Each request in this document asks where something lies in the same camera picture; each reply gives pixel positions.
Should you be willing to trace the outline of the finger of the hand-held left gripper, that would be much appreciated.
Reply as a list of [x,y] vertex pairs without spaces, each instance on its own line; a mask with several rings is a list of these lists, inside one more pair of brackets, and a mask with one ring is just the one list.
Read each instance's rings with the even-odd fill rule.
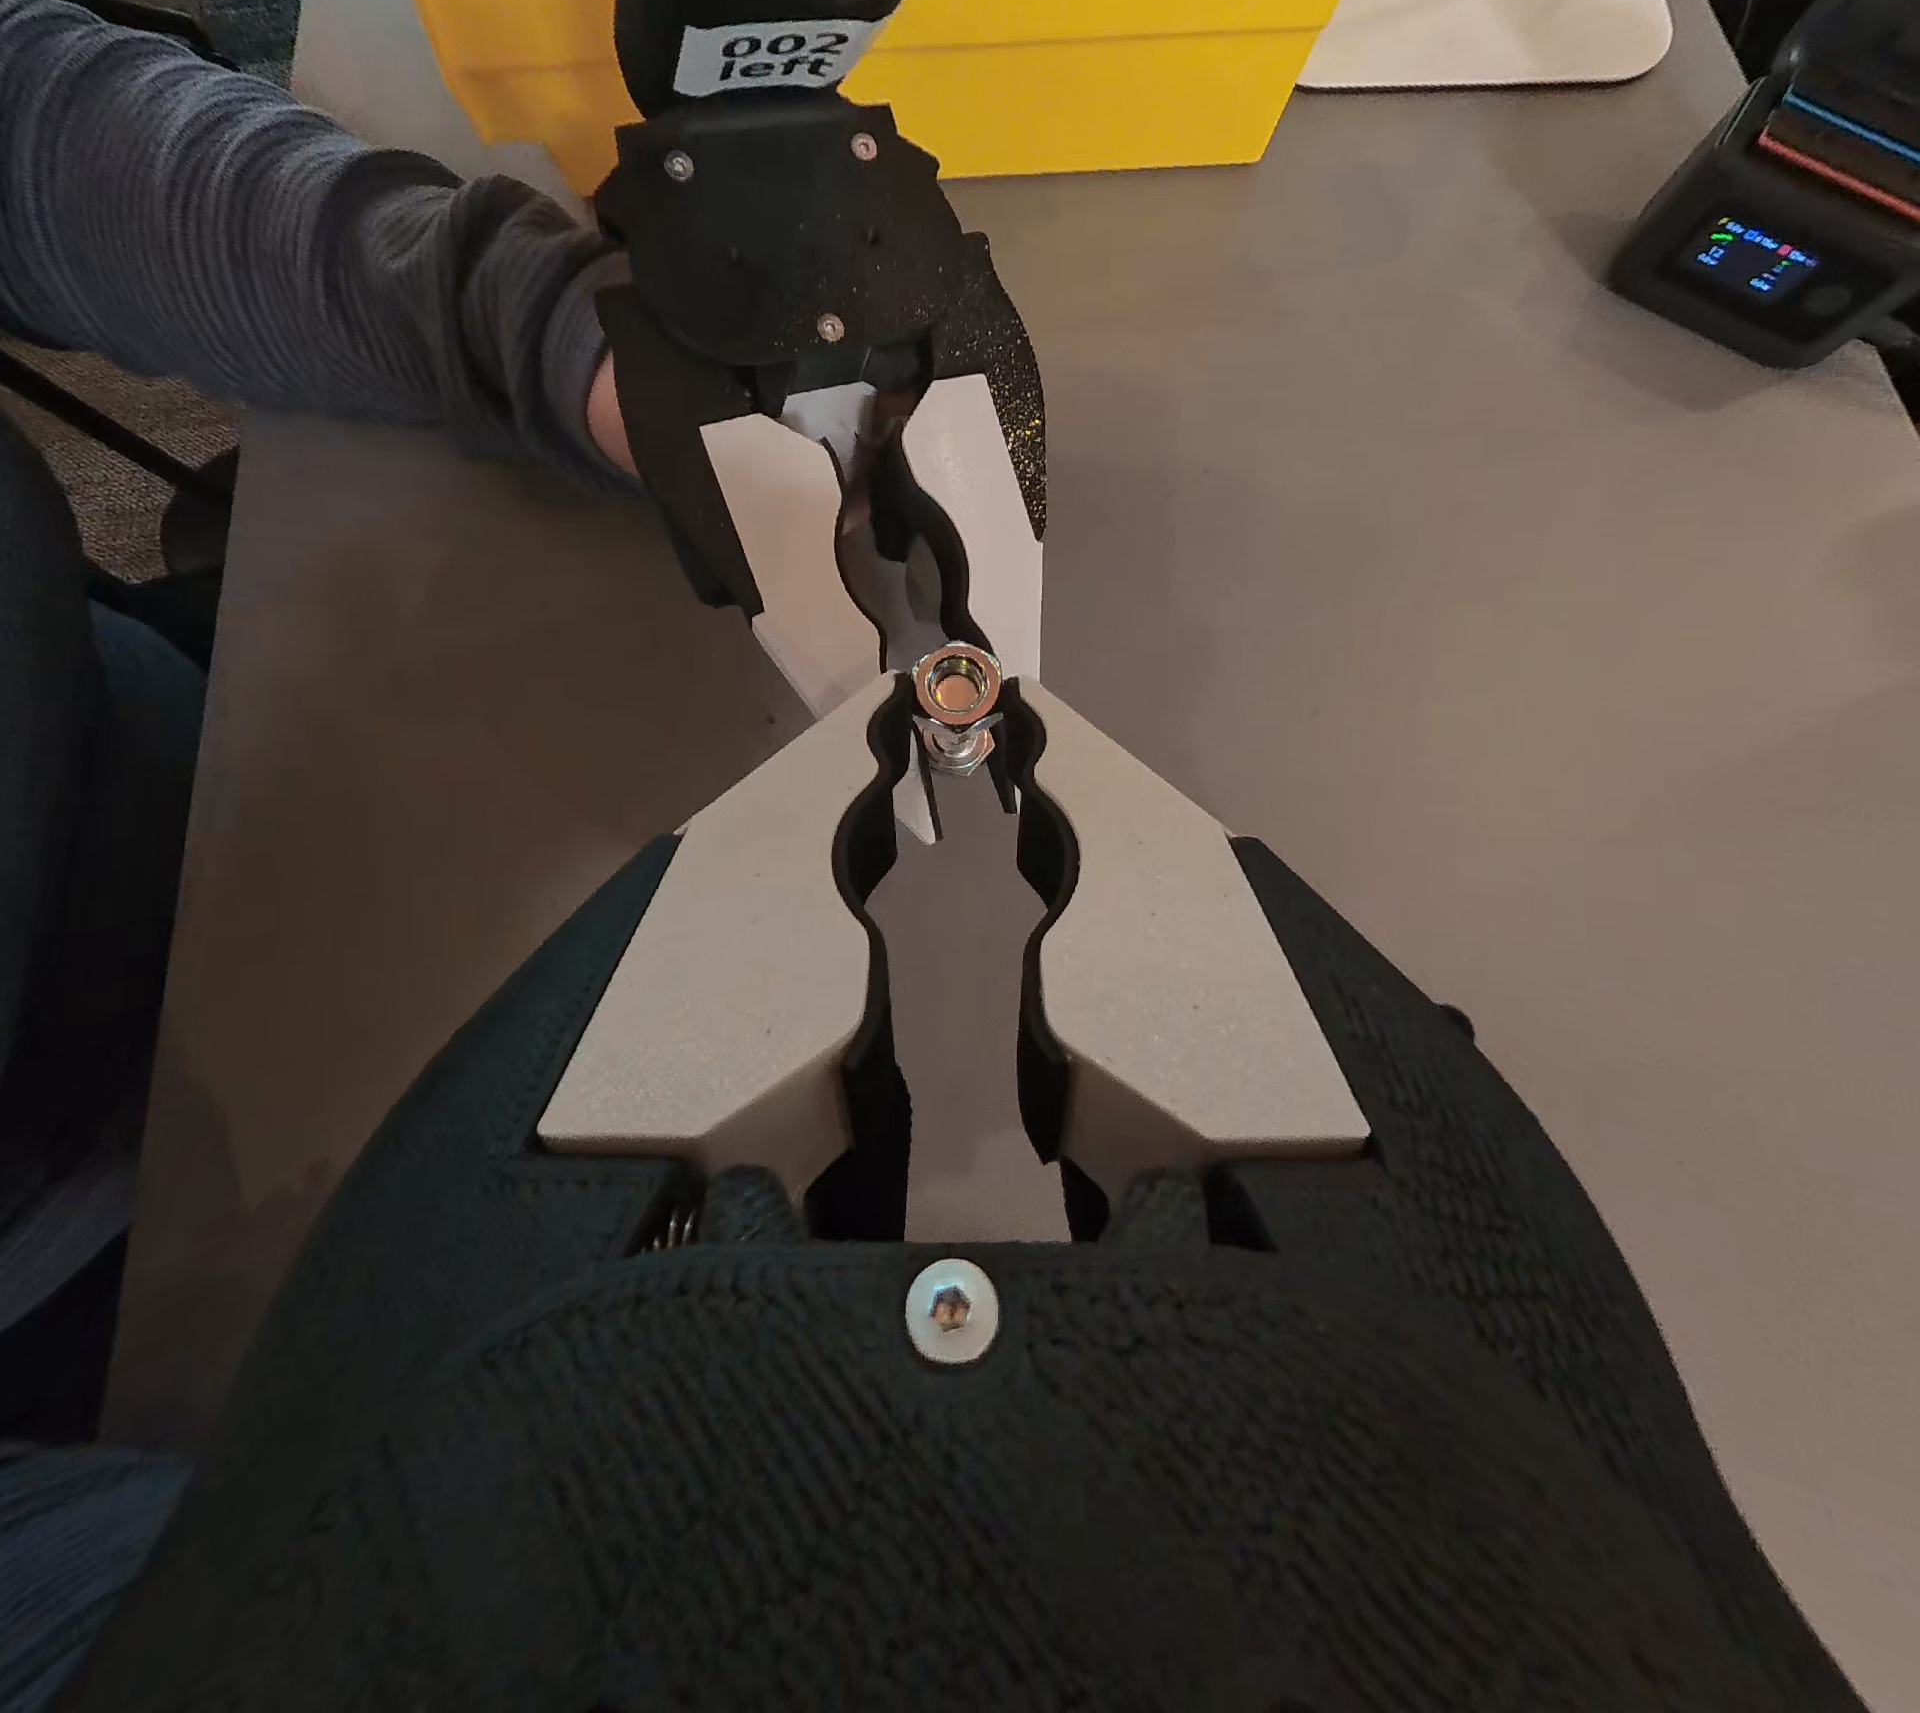
[[861,473],[877,403],[872,385],[847,382],[701,431],[760,597],[754,641],[812,717],[913,669],[942,637],[927,547],[881,555]]
[[1039,677],[1042,541],[980,373],[932,382],[877,462],[881,662],[984,646]]

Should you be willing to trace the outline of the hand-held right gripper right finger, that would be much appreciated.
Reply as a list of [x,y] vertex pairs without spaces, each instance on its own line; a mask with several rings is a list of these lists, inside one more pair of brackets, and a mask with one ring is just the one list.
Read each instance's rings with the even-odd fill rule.
[[1234,836],[1039,683],[1004,703],[1021,880],[1021,1123],[1096,1239],[1136,1178],[1338,1160],[1366,1113]]

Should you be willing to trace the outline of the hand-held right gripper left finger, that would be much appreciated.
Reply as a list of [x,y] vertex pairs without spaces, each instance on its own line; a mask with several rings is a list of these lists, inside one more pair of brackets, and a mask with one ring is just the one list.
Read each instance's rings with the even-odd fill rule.
[[913,1103],[868,917],[915,699],[877,675],[675,836],[538,1120],[558,1154],[775,1172],[829,1239],[901,1239]]

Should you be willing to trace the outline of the silver hex bolt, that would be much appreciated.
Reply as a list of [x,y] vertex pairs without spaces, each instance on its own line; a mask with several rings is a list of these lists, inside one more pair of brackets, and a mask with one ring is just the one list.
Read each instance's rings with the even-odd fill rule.
[[910,672],[916,722],[946,737],[990,728],[999,717],[1004,669],[999,658],[970,641],[948,641],[927,651]]

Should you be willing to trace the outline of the person's left forearm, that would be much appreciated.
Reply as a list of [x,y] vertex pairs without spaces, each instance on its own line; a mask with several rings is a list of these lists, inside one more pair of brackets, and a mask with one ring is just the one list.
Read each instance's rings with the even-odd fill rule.
[[254,408],[444,428],[633,495],[593,438],[612,242],[60,0],[3,0],[6,333]]

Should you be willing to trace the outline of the person's left hand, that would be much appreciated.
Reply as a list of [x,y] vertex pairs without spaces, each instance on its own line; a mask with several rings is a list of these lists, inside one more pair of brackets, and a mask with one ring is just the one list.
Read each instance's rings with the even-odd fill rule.
[[588,382],[584,403],[584,426],[593,450],[593,462],[601,468],[601,473],[608,481],[618,481],[624,493],[639,493],[641,476],[635,470],[628,428],[622,414],[612,348],[604,348],[600,361],[593,365],[593,377]]

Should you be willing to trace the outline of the person's legs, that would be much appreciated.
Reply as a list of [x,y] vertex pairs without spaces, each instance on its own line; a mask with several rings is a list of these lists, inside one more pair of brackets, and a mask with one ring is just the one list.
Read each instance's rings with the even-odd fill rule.
[[205,669],[93,597],[3,431],[3,1436],[102,1421],[205,717]]

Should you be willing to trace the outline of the black battery charging case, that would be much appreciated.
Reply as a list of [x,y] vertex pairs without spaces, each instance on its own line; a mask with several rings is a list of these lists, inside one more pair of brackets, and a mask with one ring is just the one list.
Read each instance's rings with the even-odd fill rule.
[[1657,190],[1606,285],[1774,372],[1914,334],[1918,0],[1815,0]]

